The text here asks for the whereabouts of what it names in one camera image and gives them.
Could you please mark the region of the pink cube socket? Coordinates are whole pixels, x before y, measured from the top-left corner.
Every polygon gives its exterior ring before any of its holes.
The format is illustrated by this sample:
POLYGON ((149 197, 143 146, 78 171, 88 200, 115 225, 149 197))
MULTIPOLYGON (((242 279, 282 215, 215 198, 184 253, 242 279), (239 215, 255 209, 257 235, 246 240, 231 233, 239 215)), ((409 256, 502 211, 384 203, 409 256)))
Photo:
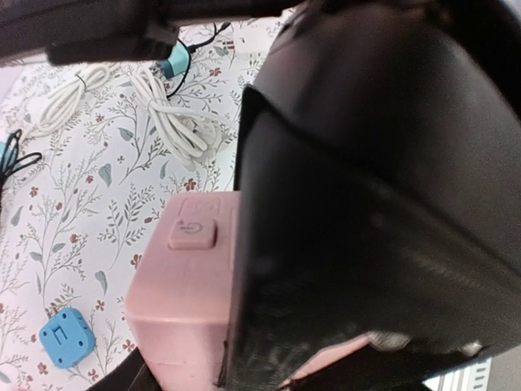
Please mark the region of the pink cube socket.
POLYGON ((216 390, 229 369, 237 191, 167 203, 125 297, 125 317, 163 390, 216 390))

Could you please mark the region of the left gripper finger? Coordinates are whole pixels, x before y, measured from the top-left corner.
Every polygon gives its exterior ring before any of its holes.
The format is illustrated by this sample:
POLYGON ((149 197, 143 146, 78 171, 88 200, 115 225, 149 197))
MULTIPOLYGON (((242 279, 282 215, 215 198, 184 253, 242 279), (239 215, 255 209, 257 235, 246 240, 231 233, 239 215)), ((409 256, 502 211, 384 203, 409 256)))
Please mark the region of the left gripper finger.
POLYGON ((88 391, 161 391, 138 348, 88 391))

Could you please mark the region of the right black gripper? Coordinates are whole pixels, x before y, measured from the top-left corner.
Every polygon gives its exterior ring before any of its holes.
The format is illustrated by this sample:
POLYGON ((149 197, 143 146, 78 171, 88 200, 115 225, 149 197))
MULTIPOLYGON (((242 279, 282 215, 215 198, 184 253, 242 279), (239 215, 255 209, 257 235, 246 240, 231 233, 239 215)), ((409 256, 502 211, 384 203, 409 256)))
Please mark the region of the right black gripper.
POLYGON ((398 390, 520 343, 520 4, 308 1, 243 93, 227 390, 398 390))

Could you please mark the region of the teal small adapter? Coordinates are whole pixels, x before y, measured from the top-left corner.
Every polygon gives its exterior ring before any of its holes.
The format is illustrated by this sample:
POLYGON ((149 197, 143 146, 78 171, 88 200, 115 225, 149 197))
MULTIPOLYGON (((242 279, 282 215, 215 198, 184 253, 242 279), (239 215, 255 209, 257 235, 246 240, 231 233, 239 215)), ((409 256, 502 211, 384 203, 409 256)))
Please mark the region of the teal small adapter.
POLYGON ((185 75, 190 69, 191 53, 186 45, 178 41, 167 59, 162 59, 156 63, 160 73, 167 79, 185 75))

